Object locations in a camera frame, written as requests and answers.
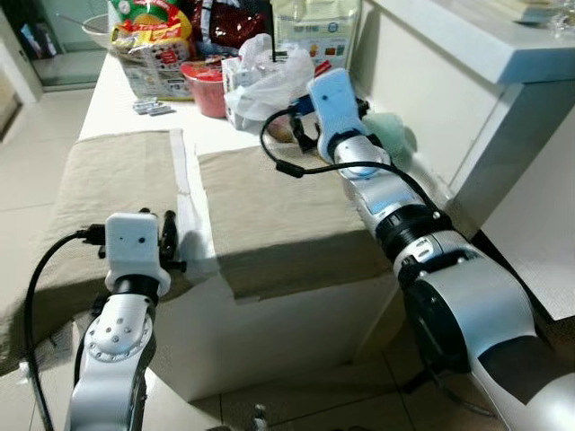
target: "red cup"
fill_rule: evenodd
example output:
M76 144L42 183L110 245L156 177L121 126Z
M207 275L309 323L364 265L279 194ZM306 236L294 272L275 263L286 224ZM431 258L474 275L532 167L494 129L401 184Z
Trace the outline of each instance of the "red cup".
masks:
M226 116L224 77L222 70L206 66L181 65L181 72L190 82L191 93L203 115L222 119Z

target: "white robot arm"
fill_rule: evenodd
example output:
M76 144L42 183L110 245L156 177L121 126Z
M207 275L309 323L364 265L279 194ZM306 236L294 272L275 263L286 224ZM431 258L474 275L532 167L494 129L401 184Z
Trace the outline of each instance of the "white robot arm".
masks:
M321 157L329 164L373 163L340 175L394 263L423 357L470 373L512 430L575 429L573 367L535 334L522 286L456 232L424 193L376 167L390 160L367 138L345 70L315 79L309 92L322 130Z
M160 262L155 215L111 215L105 235L111 296L84 337L84 370L66 424L72 431L141 429L144 372L155 353L155 306L170 288L170 275Z

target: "wall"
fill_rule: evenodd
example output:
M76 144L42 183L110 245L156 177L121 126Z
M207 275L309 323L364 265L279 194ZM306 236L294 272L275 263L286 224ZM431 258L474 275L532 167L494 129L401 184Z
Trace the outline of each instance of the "wall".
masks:
M351 71L376 110L402 116L420 156L446 184L504 92L369 0Z
M15 96L16 92L0 65L0 136L18 106Z
M500 111L497 108L491 115L450 185L457 190L457 204L478 227L545 148L575 103L573 81L517 84L517 87L519 91L511 108L504 107L502 115L497 115ZM494 119L497 126L490 130Z
M150 368L190 401L348 362L389 301L392 278L238 303L213 277L160 303Z
M42 95L42 84L30 61L21 50L20 42L0 8L0 65L22 103L34 103Z
M575 314L575 108L483 231L554 319Z

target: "snack package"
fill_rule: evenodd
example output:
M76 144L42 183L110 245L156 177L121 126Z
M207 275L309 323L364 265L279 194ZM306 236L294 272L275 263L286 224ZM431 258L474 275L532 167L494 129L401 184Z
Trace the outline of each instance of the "snack package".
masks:
M238 0L182 0L197 51L236 56L245 41L266 31L263 13L251 13Z
M180 71L181 64L194 56L190 36L190 21L172 5L167 22L126 21L114 28L112 50L138 98L191 99L190 86Z
M160 24L168 22L170 6L178 0L111 0L122 22L135 24Z
M271 0L271 4L279 50L306 49L317 75L349 66L359 0Z

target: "gray towel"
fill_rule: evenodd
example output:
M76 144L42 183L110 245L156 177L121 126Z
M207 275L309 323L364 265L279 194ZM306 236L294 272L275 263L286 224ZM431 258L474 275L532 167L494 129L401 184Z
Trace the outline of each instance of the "gray towel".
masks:
M101 136L76 143L66 163L53 220L43 237L38 259L59 238L82 226L104 223L114 212L148 207L158 215L176 210L177 188L170 132ZM49 262L34 297L34 333L40 341L82 311L106 287L106 260L97 247L73 241ZM191 288L174 273L163 299ZM6 305L0 314L0 374L14 369L24 351L23 302Z
M299 150L282 156L319 159ZM297 180L259 147L199 158L214 247L236 298L269 298L373 278L390 268L337 172Z

